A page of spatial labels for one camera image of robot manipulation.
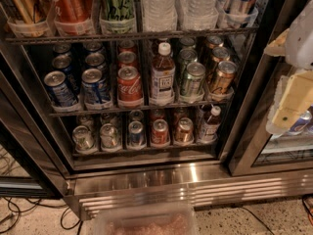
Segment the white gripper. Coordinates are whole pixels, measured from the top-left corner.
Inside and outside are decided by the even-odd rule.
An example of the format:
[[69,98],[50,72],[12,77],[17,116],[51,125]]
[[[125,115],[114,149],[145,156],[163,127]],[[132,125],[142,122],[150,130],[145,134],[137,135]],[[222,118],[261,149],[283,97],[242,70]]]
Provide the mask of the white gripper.
[[284,57],[288,64],[305,69],[291,76],[283,75],[274,97],[272,124],[289,130],[313,104],[313,0],[264,49],[271,57]]

